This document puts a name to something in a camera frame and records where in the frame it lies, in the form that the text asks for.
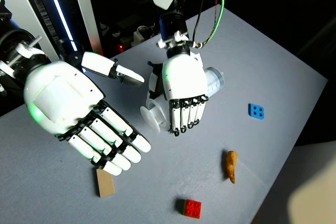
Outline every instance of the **beige blurry object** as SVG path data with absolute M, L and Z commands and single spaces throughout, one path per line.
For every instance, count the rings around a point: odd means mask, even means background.
M 225 170 L 227 176 L 230 178 L 231 182 L 234 184 L 235 179 L 235 166 L 237 164 L 238 154 L 234 151 L 229 151 L 225 158 Z
M 111 174 L 102 169 L 97 169 L 97 180 L 101 198 L 116 193 Z
M 336 223 L 336 158 L 293 192 L 288 212 L 291 224 Z

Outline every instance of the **green cable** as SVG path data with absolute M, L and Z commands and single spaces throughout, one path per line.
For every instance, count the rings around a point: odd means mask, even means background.
M 216 23 L 216 25 L 215 25 L 213 31 L 211 32 L 209 38 L 207 38 L 206 41 L 202 42 L 203 46 L 204 46 L 205 44 L 207 44 L 207 43 L 212 39 L 212 37 L 215 35 L 215 33 L 216 33 L 216 31 L 217 31 L 217 28 L 218 28 L 218 26 L 219 26 L 219 22 L 220 22 L 220 20 L 222 19 L 223 11 L 224 11 L 224 0 L 222 0 L 222 4 L 221 4 L 221 7 L 220 7 L 220 12 L 219 12 L 219 16 L 218 16 L 217 23 Z

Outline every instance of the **lego brick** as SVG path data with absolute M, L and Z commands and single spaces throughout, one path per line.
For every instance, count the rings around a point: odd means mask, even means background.
M 183 215 L 199 219 L 201 217 L 201 207 L 201 202 L 187 199 L 185 201 Z
M 265 118 L 264 107 L 252 103 L 248 105 L 248 114 L 253 118 L 261 120 Z
M 101 198 L 116 193 L 111 174 L 102 169 L 97 169 L 97 180 Z

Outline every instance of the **led light strip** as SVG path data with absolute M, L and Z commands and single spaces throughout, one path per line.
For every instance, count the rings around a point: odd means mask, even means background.
M 74 43 L 74 39 L 72 38 L 72 35 L 71 35 L 71 32 L 69 30 L 69 27 L 68 27 L 68 24 L 64 18 L 64 15 L 63 15 L 63 12 L 62 12 L 62 9 L 58 3 L 58 0 L 54 0 L 54 3 L 55 3 L 55 6 L 56 6 L 56 9 L 58 11 L 58 14 L 59 14 L 59 17 L 61 18 L 62 20 L 62 23 L 63 23 L 63 26 L 64 26 L 64 29 L 65 31 L 67 32 L 68 34 L 68 37 L 71 41 L 71 45 L 72 45 L 72 48 L 74 49 L 74 51 L 77 51 L 77 47 L 76 47 L 76 44 Z

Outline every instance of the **red light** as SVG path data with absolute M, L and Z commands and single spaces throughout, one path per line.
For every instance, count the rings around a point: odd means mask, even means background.
M 118 51 L 119 52 L 124 52 L 125 51 L 125 46 L 123 44 L 118 45 Z

